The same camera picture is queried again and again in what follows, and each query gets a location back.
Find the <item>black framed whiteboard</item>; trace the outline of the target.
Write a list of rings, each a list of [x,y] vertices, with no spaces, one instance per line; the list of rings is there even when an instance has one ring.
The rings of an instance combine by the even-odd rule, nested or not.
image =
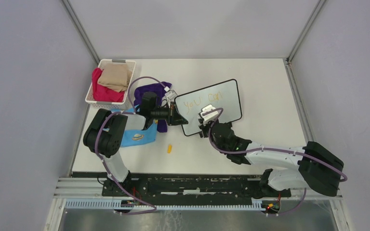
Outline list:
[[[185,136],[200,132],[198,120],[202,109],[207,106],[223,108],[220,122],[234,122],[242,118],[238,82],[235,79],[181,94],[175,98],[175,103],[179,114],[188,121],[182,125]]]

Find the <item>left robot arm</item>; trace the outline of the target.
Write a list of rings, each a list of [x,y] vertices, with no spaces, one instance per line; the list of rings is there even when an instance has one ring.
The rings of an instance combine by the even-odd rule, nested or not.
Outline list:
[[[168,126],[188,124],[175,103],[161,106],[157,99],[156,93],[145,92],[133,112],[99,109],[83,136],[83,144],[100,158],[107,177],[115,181],[113,189],[120,196],[132,191],[132,183],[126,179],[130,171],[119,153],[124,141],[136,133],[147,133],[147,130],[156,127],[159,120],[165,121]]]

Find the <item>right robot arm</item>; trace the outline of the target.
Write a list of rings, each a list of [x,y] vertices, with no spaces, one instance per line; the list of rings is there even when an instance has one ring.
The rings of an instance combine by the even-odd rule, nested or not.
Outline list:
[[[232,124],[218,120],[198,119],[201,137],[212,147],[238,165],[265,165],[259,191],[272,196],[290,188],[309,188],[321,195],[335,197],[339,185],[348,180],[344,163],[327,148],[315,141],[304,147],[265,147],[235,135]]]

